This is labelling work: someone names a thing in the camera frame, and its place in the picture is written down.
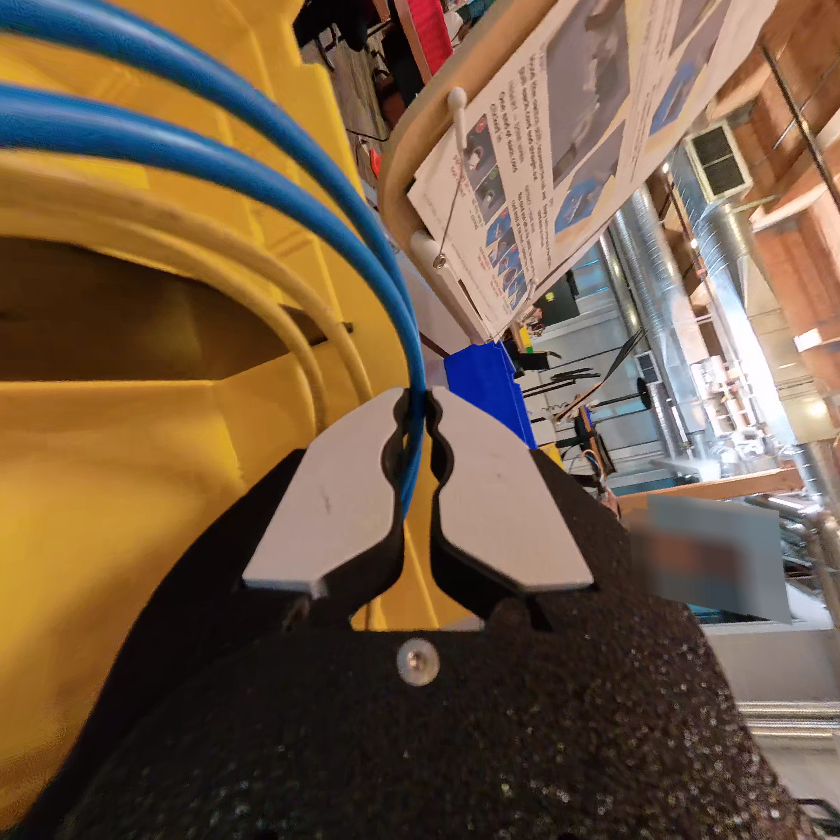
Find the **yellow plastic bin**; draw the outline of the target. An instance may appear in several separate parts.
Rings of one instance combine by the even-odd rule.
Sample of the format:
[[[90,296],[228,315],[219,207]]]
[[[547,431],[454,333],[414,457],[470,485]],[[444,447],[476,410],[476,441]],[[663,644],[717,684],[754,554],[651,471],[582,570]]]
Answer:
[[[299,122],[362,193],[352,132],[383,129],[370,62],[344,47],[332,81],[292,22],[307,2],[111,2],[183,37]],[[339,209],[254,130],[168,81],[2,34],[2,86],[118,105],[200,133]],[[403,350],[364,280],[327,244],[273,208],[223,186],[132,162],[2,150],[2,238],[74,245],[200,281],[190,268],[259,289],[310,342],[337,421],[359,405],[340,352],[308,307],[241,262],[144,224],[107,220],[39,185],[108,184],[118,196],[200,216],[293,270],[352,340],[374,394],[406,385]],[[289,356],[220,381],[2,383],[2,837],[33,811],[77,745],[132,625],[193,541],[295,448],[315,437],[306,375]]]

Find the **black bin divider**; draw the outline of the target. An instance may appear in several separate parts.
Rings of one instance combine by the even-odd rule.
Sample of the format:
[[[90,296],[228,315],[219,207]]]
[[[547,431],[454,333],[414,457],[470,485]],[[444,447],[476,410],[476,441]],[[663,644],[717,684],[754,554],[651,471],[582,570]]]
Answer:
[[[1,240],[1,381],[220,381],[290,355],[206,284],[32,238]]]

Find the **wooden clipboard stand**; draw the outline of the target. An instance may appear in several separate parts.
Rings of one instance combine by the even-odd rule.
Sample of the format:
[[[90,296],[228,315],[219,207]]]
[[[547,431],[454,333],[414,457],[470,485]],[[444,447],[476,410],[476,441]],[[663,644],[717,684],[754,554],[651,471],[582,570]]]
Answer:
[[[448,94],[462,88],[468,100],[490,83],[532,31],[550,14],[554,1],[497,2],[467,36],[465,43],[430,77],[423,90],[398,121],[389,140],[379,178],[377,197],[381,220],[402,252],[448,310],[468,341],[484,343],[491,338],[480,323],[466,294],[447,278],[448,266],[435,269],[437,251],[425,223],[408,200],[413,177],[453,126]]]

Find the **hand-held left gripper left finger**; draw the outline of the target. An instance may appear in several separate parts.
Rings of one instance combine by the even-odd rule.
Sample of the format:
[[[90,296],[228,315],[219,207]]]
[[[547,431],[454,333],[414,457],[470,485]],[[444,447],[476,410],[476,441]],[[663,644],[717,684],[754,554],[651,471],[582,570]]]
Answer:
[[[245,567],[249,589],[373,599],[396,581],[409,396],[386,390],[309,445]]]

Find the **blue plastic bin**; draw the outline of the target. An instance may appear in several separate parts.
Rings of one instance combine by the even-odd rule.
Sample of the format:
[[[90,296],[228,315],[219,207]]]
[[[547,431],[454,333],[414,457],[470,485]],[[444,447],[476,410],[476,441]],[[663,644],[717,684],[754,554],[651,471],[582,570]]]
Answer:
[[[500,342],[471,344],[444,358],[448,389],[537,447],[515,367]]]

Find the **white wall vent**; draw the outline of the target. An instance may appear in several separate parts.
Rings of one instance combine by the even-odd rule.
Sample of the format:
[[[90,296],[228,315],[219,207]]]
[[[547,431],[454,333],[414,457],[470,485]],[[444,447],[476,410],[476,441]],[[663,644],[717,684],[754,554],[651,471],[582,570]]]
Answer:
[[[753,177],[726,119],[688,135],[684,146],[707,205],[739,200],[753,189]]]

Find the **printed instruction sheet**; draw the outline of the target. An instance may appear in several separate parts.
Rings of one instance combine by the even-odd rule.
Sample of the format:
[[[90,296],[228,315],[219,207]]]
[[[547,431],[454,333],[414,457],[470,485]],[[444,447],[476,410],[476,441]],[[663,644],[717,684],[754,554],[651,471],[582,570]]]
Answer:
[[[746,59],[776,2],[556,2],[466,94],[407,198],[483,343],[598,238]]]

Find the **silver ventilation duct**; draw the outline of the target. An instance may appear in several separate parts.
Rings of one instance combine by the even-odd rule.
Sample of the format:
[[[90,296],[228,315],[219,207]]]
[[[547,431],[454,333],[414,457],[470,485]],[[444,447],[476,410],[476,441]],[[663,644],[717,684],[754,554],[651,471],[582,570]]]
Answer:
[[[729,248],[730,239],[735,245],[745,245],[742,229],[727,204],[697,216],[695,210],[703,209],[697,202],[700,186],[681,148],[676,162],[676,182],[660,171],[649,180],[662,186],[666,212],[676,213],[677,238],[688,247],[698,290],[707,295],[708,302],[700,307],[710,314],[723,360],[734,373],[738,398],[752,417],[750,425],[767,433],[782,462],[797,464],[802,452],[742,299],[750,257],[743,250]],[[677,416],[689,439],[703,439],[700,447],[706,449],[717,417],[711,398],[701,389],[704,381],[700,374],[711,357],[710,345],[700,330],[647,182],[620,207],[607,231]]]

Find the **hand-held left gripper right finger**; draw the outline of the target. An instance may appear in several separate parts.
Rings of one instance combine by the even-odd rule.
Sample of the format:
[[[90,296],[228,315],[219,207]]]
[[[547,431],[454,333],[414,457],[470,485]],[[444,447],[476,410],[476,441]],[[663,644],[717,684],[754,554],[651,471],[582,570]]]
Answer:
[[[426,399],[437,587],[484,621],[507,599],[590,589],[593,573],[560,509],[563,471],[450,390]]]

